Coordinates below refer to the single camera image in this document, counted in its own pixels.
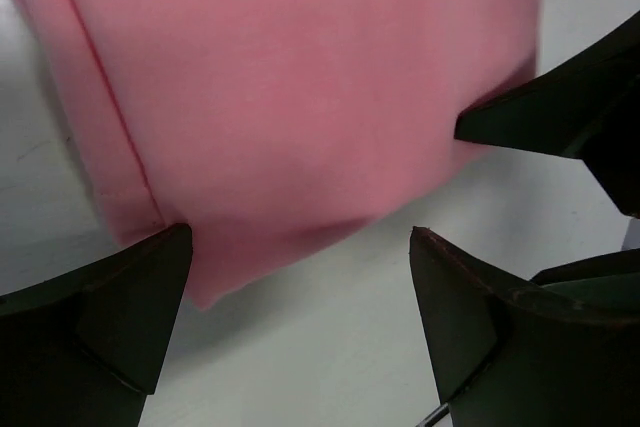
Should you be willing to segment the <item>pink t shirt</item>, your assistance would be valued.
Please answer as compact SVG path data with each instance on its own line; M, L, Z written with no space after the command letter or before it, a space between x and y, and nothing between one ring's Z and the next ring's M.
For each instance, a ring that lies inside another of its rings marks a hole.
M441 185L535 71L539 0L16 1L111 232L190 225L202 308Z

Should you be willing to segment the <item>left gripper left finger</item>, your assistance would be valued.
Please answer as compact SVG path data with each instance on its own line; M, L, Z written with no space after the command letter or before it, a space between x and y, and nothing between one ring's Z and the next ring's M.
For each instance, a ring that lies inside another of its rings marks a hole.
M164 364L193 255L176 224L1 298L1 423L139 424Z

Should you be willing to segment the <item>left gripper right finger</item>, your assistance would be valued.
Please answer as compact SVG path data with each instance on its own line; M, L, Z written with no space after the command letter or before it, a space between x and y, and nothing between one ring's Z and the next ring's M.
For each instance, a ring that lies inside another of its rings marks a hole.
M525 280L417 228L410 267L454 425L638 424L637 250Z

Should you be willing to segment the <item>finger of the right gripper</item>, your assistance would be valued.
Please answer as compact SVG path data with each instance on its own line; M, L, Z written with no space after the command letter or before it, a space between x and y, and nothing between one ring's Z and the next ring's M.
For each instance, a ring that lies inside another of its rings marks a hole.
M639 17L560 66L462 113L458 140L584 162L639 215Z

